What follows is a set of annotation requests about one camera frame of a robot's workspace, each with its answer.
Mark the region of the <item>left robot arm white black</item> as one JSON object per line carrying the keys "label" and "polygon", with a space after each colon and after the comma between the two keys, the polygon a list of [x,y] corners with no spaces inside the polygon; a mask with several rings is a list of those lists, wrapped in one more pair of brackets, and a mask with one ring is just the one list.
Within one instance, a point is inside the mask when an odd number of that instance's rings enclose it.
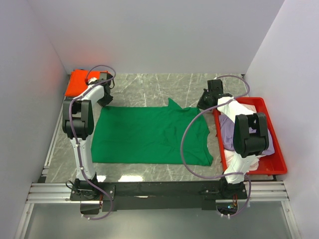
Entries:
{"label": "left robot arm white black", "polygon": [[76,161],[76,179],[72,190],[88,200],[99,196],[97,174],[93,166],[91,137],[94,131],[93,106],[108,105],[113,97],[114,76],[108,71],[74,70],[65,92],[62,130],[70,139]]}

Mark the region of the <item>green t shirt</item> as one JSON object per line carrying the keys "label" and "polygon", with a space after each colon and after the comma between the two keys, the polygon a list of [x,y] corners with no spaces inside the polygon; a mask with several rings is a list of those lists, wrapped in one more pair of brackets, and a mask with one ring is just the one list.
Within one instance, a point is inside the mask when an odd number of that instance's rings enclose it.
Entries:
{"label": "green t shirt", "polygon": [[92,139],[94,163],[182,164],[211,166],[209,128],[198,108],[182,108],[172,99],[163,107],[101,109]]}

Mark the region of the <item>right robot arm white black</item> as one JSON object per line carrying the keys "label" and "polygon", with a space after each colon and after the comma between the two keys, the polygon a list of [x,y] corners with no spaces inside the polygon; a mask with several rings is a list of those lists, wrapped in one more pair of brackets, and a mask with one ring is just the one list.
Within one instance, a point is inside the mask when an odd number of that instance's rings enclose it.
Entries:
{"label": "right robot arm white black", "polygon": [[249,167],[269,147],[267,117],[264,113],[255,113],[237,102],[231,94],[223,91],[221,79],[207,81],[207,88],[199,99],[197,107],[206,110],[217,106],[218,111],[234,124],[234,156],[225,170],[226,182],[220,184],[219,194],[225,199],[236,193],[235,184],[244,181]]}

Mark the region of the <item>orange t shirt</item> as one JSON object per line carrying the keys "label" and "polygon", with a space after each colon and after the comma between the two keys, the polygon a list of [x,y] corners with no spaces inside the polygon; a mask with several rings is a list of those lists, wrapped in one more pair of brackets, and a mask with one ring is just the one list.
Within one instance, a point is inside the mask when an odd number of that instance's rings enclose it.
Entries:
{"label": "orange t shirt", "polygon": [[108,71],[92,71],[88,74],[88,70],[75,69],[71,72],[69,84],[65,92],[65,97],[77,97],[87,89],[87,78],[104,79],[102,77],[103,73],[107,73],[107,79],[111,78],[113,75]]}

